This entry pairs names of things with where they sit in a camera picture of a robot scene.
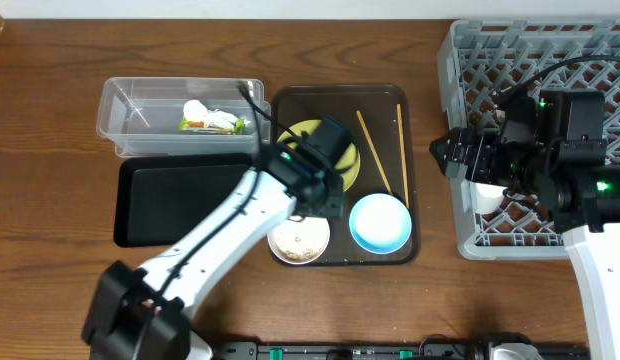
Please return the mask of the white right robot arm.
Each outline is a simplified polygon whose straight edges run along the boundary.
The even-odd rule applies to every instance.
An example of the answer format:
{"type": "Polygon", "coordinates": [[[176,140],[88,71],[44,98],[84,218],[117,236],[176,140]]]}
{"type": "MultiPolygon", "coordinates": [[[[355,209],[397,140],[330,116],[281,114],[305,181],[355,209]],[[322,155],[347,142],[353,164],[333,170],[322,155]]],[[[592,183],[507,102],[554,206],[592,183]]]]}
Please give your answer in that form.
{"type": "Polygon", "coordinates": [[[441,173],[533,195],[560,233],[583,305],[590,354],[620,359],[620,165],[605,162],[602,92],[501,98],[497,133],[455,127],[430,144],[441,173]]]}

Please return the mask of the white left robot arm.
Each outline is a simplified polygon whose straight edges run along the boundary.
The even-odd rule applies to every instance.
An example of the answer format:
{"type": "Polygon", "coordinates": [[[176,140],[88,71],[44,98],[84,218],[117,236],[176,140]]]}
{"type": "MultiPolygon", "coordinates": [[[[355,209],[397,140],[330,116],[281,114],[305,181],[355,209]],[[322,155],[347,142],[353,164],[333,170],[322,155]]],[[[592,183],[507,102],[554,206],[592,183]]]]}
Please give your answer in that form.
{"type": "Polygon", "coordinates": [[[180,241],[132,269],[121,261],[100,276],[81,332],[97,359],[210,359],[191,322],[210,291],[268,232],[292,215],[339,217],[343,146],[283,143],[180,241]]]}

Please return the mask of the green snack wrapper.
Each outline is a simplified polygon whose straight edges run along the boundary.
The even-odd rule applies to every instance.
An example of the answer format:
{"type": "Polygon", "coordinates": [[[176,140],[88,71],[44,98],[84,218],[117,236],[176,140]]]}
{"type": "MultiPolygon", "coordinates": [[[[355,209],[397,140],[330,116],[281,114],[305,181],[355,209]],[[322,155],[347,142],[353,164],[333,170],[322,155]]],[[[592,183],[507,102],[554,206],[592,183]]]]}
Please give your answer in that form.
{"type": "Polygon", "coordinates": [[[241,135],[245,129],[246,118],[240,117],[235,122],[229,124],[216,124],[215,122],[206,123],[204,121],[189,121],[186,118],[181,120],[178,126],[179,131],[194,131],[212,134],[241,135]]]}

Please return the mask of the white cup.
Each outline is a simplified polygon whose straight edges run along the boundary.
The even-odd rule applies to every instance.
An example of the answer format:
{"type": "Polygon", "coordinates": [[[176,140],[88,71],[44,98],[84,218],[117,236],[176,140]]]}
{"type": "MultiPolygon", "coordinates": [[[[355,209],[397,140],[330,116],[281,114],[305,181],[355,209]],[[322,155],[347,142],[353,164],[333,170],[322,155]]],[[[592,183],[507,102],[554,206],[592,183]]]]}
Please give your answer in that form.
{"type": "Polygon", "coordinates": [[[504,200],[506,187],[473,183],[473,197],[475,212],[479,215],[487,215],[497,211],[504,200]]]}

